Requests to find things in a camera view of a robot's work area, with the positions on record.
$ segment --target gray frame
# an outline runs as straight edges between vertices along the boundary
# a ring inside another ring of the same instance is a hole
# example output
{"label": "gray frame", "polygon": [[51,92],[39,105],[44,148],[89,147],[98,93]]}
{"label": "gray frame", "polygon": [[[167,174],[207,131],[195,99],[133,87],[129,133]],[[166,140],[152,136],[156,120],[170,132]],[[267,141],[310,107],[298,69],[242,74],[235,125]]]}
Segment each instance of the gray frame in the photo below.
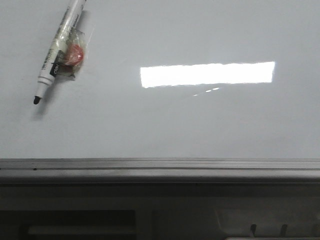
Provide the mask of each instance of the gray frame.
{"label": "gray frame", "polygon": [[320,183],[319,159],[0,159],[0,184]]}

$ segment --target dry erase marker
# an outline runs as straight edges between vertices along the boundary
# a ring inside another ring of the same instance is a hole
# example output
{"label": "dry erase marker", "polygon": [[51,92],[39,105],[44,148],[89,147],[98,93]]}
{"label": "dry erase marker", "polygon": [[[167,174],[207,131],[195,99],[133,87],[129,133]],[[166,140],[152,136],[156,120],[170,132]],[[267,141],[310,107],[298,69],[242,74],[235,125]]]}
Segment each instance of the dry erase marker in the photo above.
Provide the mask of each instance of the dry erase marker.
{"label": "dry erase marker", "polygon": [[87,0],[70,0],[60,26],[55,34],[50,49],[38,77],[38,87],[34,97],[34,104],[38,104],[46,90],[55,81],[59,70],[59,59],[63,59],[68,50],[68,41],[71,30],[76,27],[81,12]]}

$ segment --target marker tip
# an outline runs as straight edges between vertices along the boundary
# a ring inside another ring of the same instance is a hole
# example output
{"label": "marker tip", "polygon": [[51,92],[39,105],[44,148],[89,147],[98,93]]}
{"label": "marker tip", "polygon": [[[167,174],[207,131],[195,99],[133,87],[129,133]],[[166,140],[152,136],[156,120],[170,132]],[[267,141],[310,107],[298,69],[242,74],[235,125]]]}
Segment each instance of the marker tip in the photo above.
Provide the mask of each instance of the marker tip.
{"label": "marker tip", "polygon": [[37,104],[40,102],[40,100],[41,100],[40,97],[35,96],[35,97],[34,97],[34,100],[33,100],[33,104],[34,104],[34,105],[37,105]]}

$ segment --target white whiteboard surface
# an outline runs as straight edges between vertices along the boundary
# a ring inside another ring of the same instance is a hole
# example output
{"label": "white whiteboard surface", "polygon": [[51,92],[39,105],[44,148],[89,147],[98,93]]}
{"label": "white whiteboard surface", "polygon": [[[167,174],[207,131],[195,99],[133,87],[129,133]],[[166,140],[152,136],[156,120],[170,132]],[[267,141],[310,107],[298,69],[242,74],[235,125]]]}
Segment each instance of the white whiteboard surface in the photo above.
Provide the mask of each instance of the white whiteboard surface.
{"label": "white whiteboard surface", "polygon": [[[33,105],[67,4],[0,1],[0,158],[320,157],[320,1],[88,0],[76,81]],[[194,85],[144,88],[140,76],[269,62],[271,82],[203,84],[196,71]]]}

